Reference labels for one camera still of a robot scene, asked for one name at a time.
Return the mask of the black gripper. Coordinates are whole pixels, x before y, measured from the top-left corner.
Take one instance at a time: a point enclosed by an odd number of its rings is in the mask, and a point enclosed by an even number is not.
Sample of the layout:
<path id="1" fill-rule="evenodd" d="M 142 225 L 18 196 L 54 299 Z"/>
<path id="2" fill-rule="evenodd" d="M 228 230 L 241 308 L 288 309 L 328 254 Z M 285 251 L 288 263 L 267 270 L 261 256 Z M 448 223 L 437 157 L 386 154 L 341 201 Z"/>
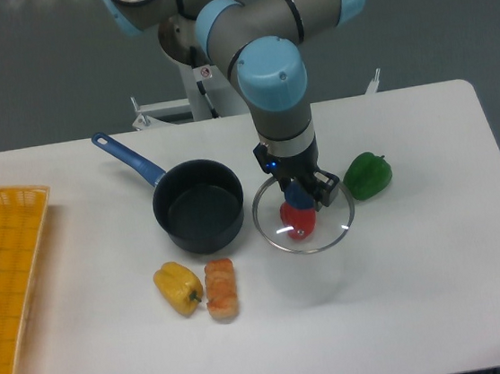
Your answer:
<path id="1" fill-rule="evenodd" d="M 279 141 L 260 137 L 253 154 L 261 170 L 275 178 L 283 193 L 294 186 L 293 180 L 297 181 L 313 199 L 316 211 L 336 199 L 339 177 L 317 167 L 319 152 L 313 131 Z"/>

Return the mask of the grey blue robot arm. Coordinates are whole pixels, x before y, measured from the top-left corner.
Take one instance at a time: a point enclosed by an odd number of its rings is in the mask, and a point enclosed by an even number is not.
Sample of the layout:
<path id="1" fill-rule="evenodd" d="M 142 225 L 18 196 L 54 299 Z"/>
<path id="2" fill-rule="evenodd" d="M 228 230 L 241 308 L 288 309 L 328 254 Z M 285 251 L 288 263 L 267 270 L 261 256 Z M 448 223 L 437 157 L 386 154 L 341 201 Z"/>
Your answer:
<path id="1" fill-rule="evenodd" d="M 250 110 L 261 169 L 281 188 L 298 184 L 317 207 L 331 204 L 340 182 L 318 166 L 308 74 L 298 48 L 352 20 L 366 0 L 102 1 L 127 32 L 178 21 L 190 58 L 216 67 Z"/>

